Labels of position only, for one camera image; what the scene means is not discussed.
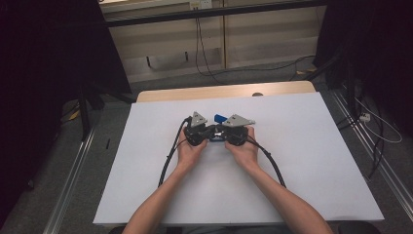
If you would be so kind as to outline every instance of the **power cable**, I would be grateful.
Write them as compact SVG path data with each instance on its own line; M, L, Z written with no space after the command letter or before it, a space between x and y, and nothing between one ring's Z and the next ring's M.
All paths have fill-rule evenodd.
M385 124L387 124L395 133L398 134L399 139L398 139L398 140L390 140L390 139L384 138L383 136L380 136L380 135L374 133L374 131L372 131L370 128L366 127L366 129L369 130L374 136L380 137L382 140L385 140L386 142L389 142L389 143L400 143L400 142L403 140L403 137L401 136L401 133L400 133L398 130L396 130L391 124L389 124L386 120L384 120L384 119L381 118L380 116L376 115L376 114L375 114L373 111L371 111L368 107L366 107L365 105L363 105L363 104L361 103L361 101L359 101L358 99L356 99L356 101L357 101L362 107L364 107L364 109L367 110L370 114L372 114L373 116L377 117L379 120L381 120L381 121L383 121Z
M181 142L179 142L178 144L176 144L176 143L178 142L179 134L180 134L180 132L182 131L183 125L184 125L185 123L188 123L190 119L191 119L191 117L188 117L188 118L184 119L184 120L182 121L181 125L179 126L179 130L178 130L178 133L176 134L175 141L173 142L172 148L170 149L170 153L169 153L169 155L167 156L167 160L166 160L166 162L165 162L165 164L164 164L164 167L162 168L161 177L160 177L160 179L159 179L158 187L160 187L160 186L164 183L165 173L167 172L167 168L168 168L168 165L169 165L170 159L172 158L173 153L175 152L175 150L177 149L177 147L179 146L179 144L181 144L182 142L184 142L184 141L186 140L186 139L185 139L185 140L182 140Z
M251 136L248 136L250 139L246 139L246 142L249 142L255 146L257 146L261 151L264 153L264 155L267 157L268 160L270 160L271 165L273 166L274 170L276 171L277 177L279 178L280 185L286 188L285 182L282 178L282 173L279 169L279 166L277 165L276 161L274 161L273 157L271 156L271 153L268 152L264 147L262 147L254 138Z
M370 109L370 106L368 105L368 102L366 103L367 107L364 106L364 108L366 109ZM380 108L377 107L377 111L378 111L378 115L381 116L381 111ZM383 121L377 120L376 116L373 116L374 122L379 126L380 129L380 136L383 136L383 132L384 132L384 126L383 126ZM369 175L367 176L367 181L370 181L371 178L373 177L374 173L377 171L377 169L380 166L380 163L384 157L384 149L385 149L385 143L383 142L383 138L382 137L377 137L376 138L376 142L374 143L373 146L373 164L371 167L371 171L369 173Z
M222 85L228 85L225 84L223 82L218 81L215 76L216 75L220 75L220 74L224 74L224 73L229 73L229 72L238 72L238 71L273 71L273 70L279 70L279 69L283 69L283 68L287 68L290 67L291 65L295 65L295 71L294 74L297 72L297 62L303 60L303 59L307 59L307 58L313 58L315 56L305 56L305 57L301 57L298 58L296 61L289 63L287 65L283 65L283 66L279 66L279 67L273 67L273 68L243 68L243 69L232 69L232 70L223 70L223 71L218 71L218 72L211 72L207 63L207 57L206 57L206 52L205 52L205 47L204 47L204 42L203 42L203 35L202 35L202 30L201 30L201 23L199 19L196 19L196 23L197 23L197 51L196 51L196 55L195 55L195 64L197 66L197 70L198 72L203 75L203 76L211 76L217 83L222 84ZM208 73L203 73L198 65L198 52L199 52L199 41L201 41L201 45L202 45L202 49L203 49L203 55L204 55L204 60L206 62L206 68Z

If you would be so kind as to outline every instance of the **human hand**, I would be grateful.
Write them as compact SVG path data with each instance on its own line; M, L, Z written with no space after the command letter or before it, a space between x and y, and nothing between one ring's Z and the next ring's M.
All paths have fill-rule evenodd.
M254 128L250 126L246 126L246 127L248 128L249 137L255 140ZM258 147L257 146L249 142L246 142L240 146L236 146L236 145L230 144L228 141L225 141L225 148L231 151L231 153L234 155L235 161L243 169L248 170L251 167L258 166L258 162L257 162Z
M193 146L186 140L183 131L184 129L179 133L177 167L182 167L183 169L190 171L197 165L201 152L207 146L207 140L204 139L200 145Z

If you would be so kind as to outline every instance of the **blue component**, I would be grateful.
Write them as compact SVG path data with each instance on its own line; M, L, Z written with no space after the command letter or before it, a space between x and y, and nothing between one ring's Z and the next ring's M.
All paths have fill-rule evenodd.
M221 115L218 115L218 114L216 114L214 117L213 117L213 120L216 122L216 123L219 123L219 124L222 124L222 122L224 122L225 120L227 120L228 118L225 118L224 116L221 116Z

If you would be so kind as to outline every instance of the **white paper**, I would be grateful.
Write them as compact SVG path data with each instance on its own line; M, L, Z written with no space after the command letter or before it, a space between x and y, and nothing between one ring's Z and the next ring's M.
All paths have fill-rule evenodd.
M194 111L238 114L256 122L257 141L272 153L289 190L327 220L383 219L320 94L231 97L135 103L94 223L127 223L157 188L179 125ZM166 178L176 165L176 152ZM277 179L260 152L260 166ZM282 222L265 196L238 167L223 142L209 142L197 167L175 194L164 224Z

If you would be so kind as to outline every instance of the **finger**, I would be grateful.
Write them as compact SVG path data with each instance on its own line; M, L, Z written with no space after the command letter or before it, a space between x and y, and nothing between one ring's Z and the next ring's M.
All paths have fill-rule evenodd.
M179 141L182 141L184 139L186 139L186 135L183 132L186 129L186 127L182 128L181 132L179 133Z
M254 128L251 127L251 126L246 126L246 128L248 129L248 135L249 135L251 138L255 139L255 131L254 131Z
M203 142L201 142L201 144L197 145L196 147L204 149L205 147L207 147L207 140L204 139Z
M232 144L228 143L227 140L225 140L225 148L228 149L228 150L231 150L231 148L232 148Z

